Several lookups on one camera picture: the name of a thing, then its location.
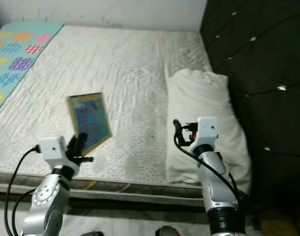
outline dark upholstered headboard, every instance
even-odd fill
[[[209,0],[201,34],[229,77],[253,193],[300,185],[300,0]]]

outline white mattress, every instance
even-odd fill
[[[64,26],[0,108],[0,173],[44,137],[68,142],[66,97],[101,91],[113,137],[78,178],[166,184],[165,78],[184,68],[211,71],[199,33]],[[49,171],[30,154],[19,173]]]

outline blue book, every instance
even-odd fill
[[[86,133],[87,143],[82,155],[87,155],[112,136],[102,93],[69,96],[67,98],[72,124],[78,136]]]

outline red sticker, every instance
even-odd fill
[[[27,54],[34,54],[34,53],[41,51],[43,48],[44,48],[43,45],[29,45],[26,48],[26,52],[27,52]]]

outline colorful mat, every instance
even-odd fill
[[[62,26],[13,22],[0,29],[0,107]]]

